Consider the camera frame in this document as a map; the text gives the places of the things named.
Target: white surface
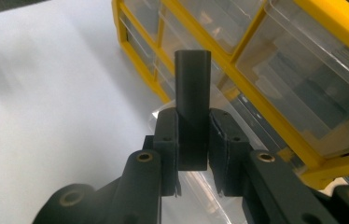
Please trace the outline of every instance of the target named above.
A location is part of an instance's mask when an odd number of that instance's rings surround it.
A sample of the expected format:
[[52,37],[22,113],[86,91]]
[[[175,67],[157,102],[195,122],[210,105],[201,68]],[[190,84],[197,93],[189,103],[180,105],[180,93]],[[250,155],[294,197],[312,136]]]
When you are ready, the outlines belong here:
[[121,52],[109,0],[0,13],[0,223],[71,183],[121,175],[161,101]]

